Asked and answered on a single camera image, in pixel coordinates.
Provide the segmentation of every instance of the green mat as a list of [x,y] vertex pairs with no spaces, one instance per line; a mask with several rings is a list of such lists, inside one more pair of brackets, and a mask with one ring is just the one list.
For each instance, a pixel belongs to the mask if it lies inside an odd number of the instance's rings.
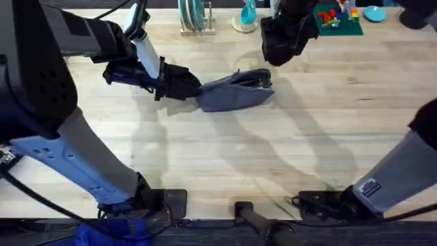
[[319,29],[319,34],[321,36],[361,36],[363,35],[363,30],[361,29],[359,22],[354,22],[349,20],[347,13],[341,14],[340,24],[338,28],[332,27],[322,27],[323,18],[317,17],[318,12],[325,11],[328,13],[329,10],[335,10],[336,5],[317,5],[314,7],[313,15],[317,23],[317,28]]

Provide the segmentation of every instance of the wood grain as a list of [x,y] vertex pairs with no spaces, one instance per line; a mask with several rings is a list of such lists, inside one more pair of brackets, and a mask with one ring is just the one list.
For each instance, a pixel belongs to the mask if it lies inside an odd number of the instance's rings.
[[[264,61],[260,30],[231,27],[239,10],[215,10],[215,36],[182,37],[177,10],[150,10],[146,30],[159,55],[207,83],[237,69],[268,68],[276,94],[251,109],[204,113],[192,102],[163,100],[127,85],[107,85],[105,65],[68,59],[79,106],[97,135],[152,187],[188,190],[188,218],[232,218],[251,200],[271,218],[294,218],[283,201],[300,190],[342,190],[366,174],[406,133],[416,110],[437,95],[437,35],[411,31],[387,9],[383,23],[361,19],[364,36],[320,37],[276,68]],[[103,10],[75,10],[97,16]],[[259,16],[268,10],[259,10]],[[126,10],[108,20],[123,23]],[[50,200],[96,216],[86,192],[43,164],[25,159],[12,173]],[[435,187],[389,215],[435,202]],[[1,217],[62,217],[0,181]],[[435,220],[436,213],[414,219]]]

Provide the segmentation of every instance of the blue cloth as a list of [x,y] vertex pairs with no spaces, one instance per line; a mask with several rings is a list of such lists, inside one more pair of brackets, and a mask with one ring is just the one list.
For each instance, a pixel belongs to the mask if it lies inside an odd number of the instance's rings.
[[274,94],[270,71],[267,69],[236,72],[218,81],[206,83],[199,89],[201,94],[196,97],[196,101],[205,112],[260,105]]
[[[97,223],[102,228],[106,228],[109,233],[115,236],[126,238],[144,238],[147,236],[145,233],[146,221],[144,219],[102,219],[94,221],[94,223]],[[131,234],[129,225],[133,223],[135,224],[136,232]],[[149,243],[147,241],[134,243],[116,240],[83,224],[77,228],[74,246],[149,246]]]

